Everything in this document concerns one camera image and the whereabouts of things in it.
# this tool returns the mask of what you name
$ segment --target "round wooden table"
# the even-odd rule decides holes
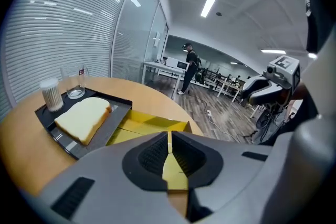
[[[190,122],[194,134],[203,135],[194,120],[164,94],[145,85],[115,78],[88,78],[87,87],[133,101],[133,109],[172,120]],[[65,92],[62,83],[60,92]],[[0,153],[17,187],[37,195],[75,160],[47,133],[35,115],[44,105],[40,91],[12,109],[0,125]]]

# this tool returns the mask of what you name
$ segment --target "white ceiling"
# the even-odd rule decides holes
[[[258,72],[278,56],[263,54],[264,48],[284,49],[307,66],[305,0],[216,0],[203,18],[205,1],[169,0],[170,34],[214,47]]]

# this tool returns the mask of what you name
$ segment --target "bread slice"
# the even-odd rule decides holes
[[[111,104],[101,98],[89,97],[74,104],[55,119],[57,127],[87,146],[97,129],[112,111]]]

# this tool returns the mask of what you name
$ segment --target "glass cup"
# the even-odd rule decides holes
[[[61,67],[62,80],[70,99],[77,99],[85,93],[85,77],[90,76],[85,65],[66,65]]]

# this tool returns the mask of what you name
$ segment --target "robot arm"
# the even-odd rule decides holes
[[[269,63],[261,76],[250,78],[241,97],[253,105],[265,105],[268,110],[281,111],[300,82],[299,60],[282,56]]]

